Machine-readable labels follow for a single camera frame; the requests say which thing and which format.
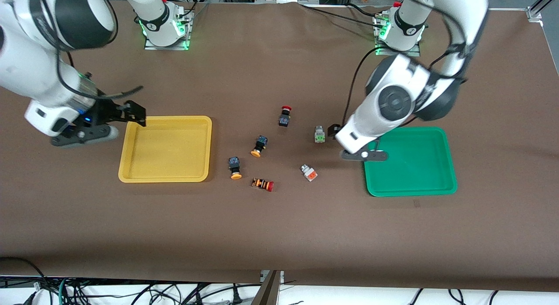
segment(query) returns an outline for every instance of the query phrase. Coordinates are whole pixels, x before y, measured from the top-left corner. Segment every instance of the table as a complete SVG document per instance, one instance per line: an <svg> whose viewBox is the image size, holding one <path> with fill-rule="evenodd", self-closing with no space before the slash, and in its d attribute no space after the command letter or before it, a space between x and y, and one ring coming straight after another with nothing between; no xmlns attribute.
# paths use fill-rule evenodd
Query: table
<svg viewBox="0 0 559 305"><path fill-rule="evenodd" d="M212 118L210 175L124 184L124 124L112 142L54 148L24 120L28 99L2 90L2 255L70 277L251 282L282 269L300 284L559 290L559 79L524 12L491 12L453 111L410 125L446 131L455 195L373 198L362 164L342 161L337 142L313 143L316 125L342 118L370 28L293 3L212 4L194 20L189 51L144 51L130 6L114 8L118 38L75 52L76 67L105 92L143 84L132 99L148 115ZM428 23L426 64L448 40L439 16ZM364 64L351 111L382 58ZM288 128L277 126L283 105L293 107ZM269 143L256 159L260 134ZM240 181L229 179L232 156ZM319 174L312 183L304 163ZM252 177L275 191L253 189Z"/></svg>

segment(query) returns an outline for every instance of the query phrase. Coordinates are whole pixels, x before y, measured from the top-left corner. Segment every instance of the white and orange object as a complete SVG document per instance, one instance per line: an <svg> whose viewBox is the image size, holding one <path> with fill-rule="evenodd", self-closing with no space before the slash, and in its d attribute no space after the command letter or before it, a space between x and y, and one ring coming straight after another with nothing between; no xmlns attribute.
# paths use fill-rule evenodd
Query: white and orange object
<svg viewBox="0 0 559 305"><path fill-rule="evenodd" d="M303 175L308 181L313 181L316 176L318 176L314 168L308 166L307 164L303 164L303 166L301 166L301 172L303 172Z"/></svg>

